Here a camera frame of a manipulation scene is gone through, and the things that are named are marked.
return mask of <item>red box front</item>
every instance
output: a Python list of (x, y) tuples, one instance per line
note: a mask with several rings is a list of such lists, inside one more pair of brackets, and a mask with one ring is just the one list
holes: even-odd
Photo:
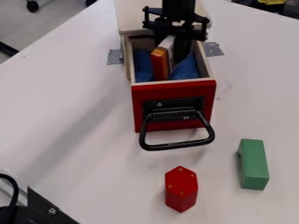
[[(146, 101), (203, 97), (205, 119), (210, 122), (215, 91), (215, 80), (195, 80), (132, 86), (136, 132), (140, 132), (143, 123), (143, 102)], [(193, 129), (201, 127), (203, 127), (203, 124), (199, 120), (157, 122), (149, 123), (148, 131)]]

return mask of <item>wooden box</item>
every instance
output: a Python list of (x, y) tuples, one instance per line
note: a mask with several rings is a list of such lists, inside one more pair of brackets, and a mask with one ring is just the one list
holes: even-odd
[[(216, 80), (212, 76), (211, 68), (205, 56), (203, 43), (199, 41), (192, 42), (192, 52), (196, 60), (197, 69), (201, 74), (200, 78), (138, 83), (135, 76), (134, 50), (146, 49), (152, 51), (155, 49), (154, 40), (150, 38), (150, 35), (153, 34), (152, 31), (142, 28), (143, 7), (147, 5), (150, 7), (161, 7), (162, 0), (142, 0), (137, 2), (132, 2), (132, 0), (115, 0), (115, 4), (126, 73), (131, 83), (135, 131), (137, 133), (141, 132), (141, 146), (145, 150), (150, 148), (144, 142), (147, 131), (193, 129), (200, 127), (205, 127), (209, 133), (209, 138), (206, 139), (208, 141), (205, 140), (202, 144), (210, 143), (214, 138), (214, 133), (209, 126), (209, 122), (212, 115)], [(196, 12), (206, 16), (205, 11), (199, 3)], [(196, 112), (188, 114), (186, 110), (180, 111), (181, 108), (187, 109), (188, 106), (191, 109), (195, 109)], [(158, 113), (158, 116), (156, 116), (156, 111), (162, 111), (162, 113)], [(150, 150), (159, 151), (195, 145), (200, 145), (200, 142), (190, 141), (164, 144), (156, 148), (152, 147)]]

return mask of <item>white floor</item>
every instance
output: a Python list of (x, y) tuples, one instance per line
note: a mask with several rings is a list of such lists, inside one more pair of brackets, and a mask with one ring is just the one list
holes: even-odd
[[(84, 10), (85, 0), (38, 0), (30, 13), (25, 0), (0, 0), (0, 41), (22, 50)], [(0, 64), (8, 57), (0, 52)]]

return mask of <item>orange block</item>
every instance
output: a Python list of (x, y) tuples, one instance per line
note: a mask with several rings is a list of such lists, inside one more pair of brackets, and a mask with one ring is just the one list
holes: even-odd
[(150, 58), (156, 80), (168, 80), (170, 69), (167, 50), (158, 47), (151, 53)]

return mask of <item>screw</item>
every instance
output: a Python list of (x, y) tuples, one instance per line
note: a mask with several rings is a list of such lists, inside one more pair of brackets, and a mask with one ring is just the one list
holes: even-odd
[(55, 208), (51, 208), (50, 210), (49, 210), (49, 215), (50, 216), (55, 216), (57, 214), (57, 210), (55, 209)]

